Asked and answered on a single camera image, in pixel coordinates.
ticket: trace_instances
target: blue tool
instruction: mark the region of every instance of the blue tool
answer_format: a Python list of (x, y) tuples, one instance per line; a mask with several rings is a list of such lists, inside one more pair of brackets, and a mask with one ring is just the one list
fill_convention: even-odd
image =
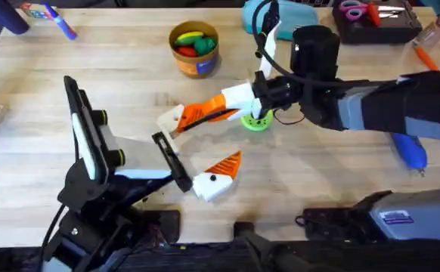
[(417, 137), (391, 133), (393, 143), (400, 157), (407, 164), (408, 168), (416, 169), (422, 175), (425, 174), (427, 164), (426, 151)]
[(48, 13), (54, 18), (54, 22), (62, 29), (62, 32), (66, 35), (69, 40), (74, 40), (77, 38), (77, 34), (70, 28), (66, 21), (55, 11), (49, 4), (44, 4)]

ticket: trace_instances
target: cup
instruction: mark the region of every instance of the cup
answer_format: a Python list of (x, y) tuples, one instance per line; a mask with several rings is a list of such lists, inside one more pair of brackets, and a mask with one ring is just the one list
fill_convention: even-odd
[(29, 25), (6, 0), (0, 0), (0, 24), (17, 35), (29, 29)]
[[(183, 33), (201, 31), (205, 36), (212, 37), (216, 41), (213, 50), (201, 57), (186, 57), (179, 54), (175, 49), (175, 40)], [(169, 47), (176, 59), (178, 68), (188, 77), (201, 79), (207, 77), (218, 62), (218, 33), (213, 26), (200, 21), (187, 21), (177, 25), (169, 34)]]

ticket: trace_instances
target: toy fruit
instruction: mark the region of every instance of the toy fruit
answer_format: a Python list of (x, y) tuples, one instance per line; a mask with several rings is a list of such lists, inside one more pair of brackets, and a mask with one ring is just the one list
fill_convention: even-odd
[(184, 55), (185, 57), (196, 57), (197, 52), (191, 46), (181, 46), (176, 49), (179, 54)]
[(194, 47), (199, 56), (210, 53), (215, 48), (216, 42), (213, 38), (198, 39), (195, 41)]
[(175, 45), (177, 46), (188, 46), (195, 43), (196, 40), (201, 39), (203, 37), (203, 32), (201, 31), (190, 31), (181, 34), (175, 40)]

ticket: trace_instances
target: black cable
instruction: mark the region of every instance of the black cable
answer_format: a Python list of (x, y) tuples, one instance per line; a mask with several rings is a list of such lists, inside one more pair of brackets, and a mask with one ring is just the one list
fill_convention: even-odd
[(361, 87), (361, 86), (375, 86), (375, 85), (382, 85), (382, 84), (387, 84), (387, 83), (393, 83), (396, 82), (395, 80), (388, 80), (388, 81), (363, 81), (363, 82), (323, 82), (323, 81), (318, 81), (318, 80), (312, 80), (312, 79), (307, 79), (307, 78), (303, 78), (301, 76), (296, 76), (292, 73), (290, 73), (289, 71), (285, 70), (284, 68), (282, 68), (282, 66), (280, 66), (279, 64), (277, 64), (275, 62), (274, 59), (272, 59), (272, 57), (265, 51), (264, 46), (262, 46), (262, 41), (259, 37), (259, 34), (257, 33), (257, 17), (259, 15), (260, 10), (262, 9), (262, 7), (264, 7), (266, 4), (272, 2), (272, 1), (276, 1), (276, 0), (264, 0), (262, 1), (257, 8), (255, 9), (255, 11), (253, 12), (253, 16), (252, 16), (252, 34), (253, 34), (253, 38), (256, 40), (256, 44), (258, 47), (258, 52), (260, 54), (262, 54), (265, 59), (272, 65), (272, 67), (274, 67), (277, 71), (279, 71), (279, 73), (281, 73), (283, 76), (286, 76), (292, 80), (295, 80), (297, 82), (301, 82), (304, 84), (311, 84), (314, 85), (316, 87), (325, 87), (325, 88), (339, 88), (339, 87), (345, 87), (345, 88), (353, 88), (353, 87)]
[(60, 215), (62, 214), (62, 211), (64, 210), (66, 206), (64, 204), (61, 204), (59, 209), (57, 210), (57, 213), (55, 214), (54, 218), (52, 219), (52, 222), (50, 226), (48, 226), (47, 233), (44, 236), (44, 240), (42, 241), (42, 246), (40, 247), (40, 253), (39, 253), (39, 265), (37, 265), (37, 272), (42, 272), (42, 265), (44, 263), (44, 250), (47, 246), (47, 243), (51, 237), (52, 231), (57, 224), (57, 221), (59, 220)]
[(297, 121), (294, 121), (294, 122), (283, 122), (283, 121), (280, 121), (278, 119), (278, 117), (275, 115), (275, 113), (277, 113), (278, 110), (280, 110), (280, 109), (273, 110), (272, 111), (272, 116), (282, 125), (295, 125), (297, 123), (300, 123), (300, 122), (304, 121), (304, 119), (305, 119), (305, 116), (303, 116), (300, 120), (297, 120)]
[(232, 111), (234, 111), (234, 110), (237, 110), (237, 109), (221, 110), (221, 111), (219, 111), (219, 112), (212, 113), (212, 114), (209, 114), (209, 115), (207, 115), (207, 116), (204, 116), (202, 119), (198, 119), (197, 121), (192, 122), (190, 125), (186, 125), (186, 126), (183, 128), (183, 131), (187, 131), (187, 130), (189, 130), (189, 129), (192, 129), (192, 128), (196, 127), (197, 125), (201, 125), (201, 124), (203, 124), (204, 122), (207, 122), (207, 121), (209, 121), (209, 120), (215, 119), (215, 118), (220, 117), (220, 116), (222, 116), (222, 115), (224, 115), (224, 114), (230, 113), (230, 112), (232, 112)]
[[(76, 162), (79, 160), (79, 146), (77, 143), (76, 135), (74, 135), (74, 156), (76, 158)], [(59, 220), (60, 215), (65, 209), (65, 205), (61, 204), (59, 209), (57, 210), (57, 213), (55, 214), (54, 218), (52, 219), (51, 224), (48, 226), (47, 233), (45, 233), (44, 239), (42, 241), (42, 245), (40, 246), (40, 252), (39, 252), (39, 264), (37, 265), (37, 272), (42, 272), (42, 265), (44, 264), (44, 250), (47, 246), (48, 241), (50, 240), (50, 237), (52, 235), (52, 231), (57, 224), (57, 221)]]

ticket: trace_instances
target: sticker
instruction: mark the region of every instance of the sticker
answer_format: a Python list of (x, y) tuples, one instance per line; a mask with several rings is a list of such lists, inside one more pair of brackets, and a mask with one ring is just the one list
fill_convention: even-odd
[(215, 63), (217, 62), (217, 54), (215, 54), (211, 59), (205, 60), (202, 63), (197, 63), (197, 72), (199, 75), (208, 73), (213, 70)]
[(414, 222), (413, 218), (404, 210), (381, 212), (380, 217), (386, 224), (412, 224)]
[(192, 63), (185, 63), (181, 60), (177, 60), (178, 62), (178, 67), (180, 68), (180, 70), (187, 74), (187, 75), (192, 75), (192, 76), (197, 76), (197, 68), (195, 67), (195, 64)]

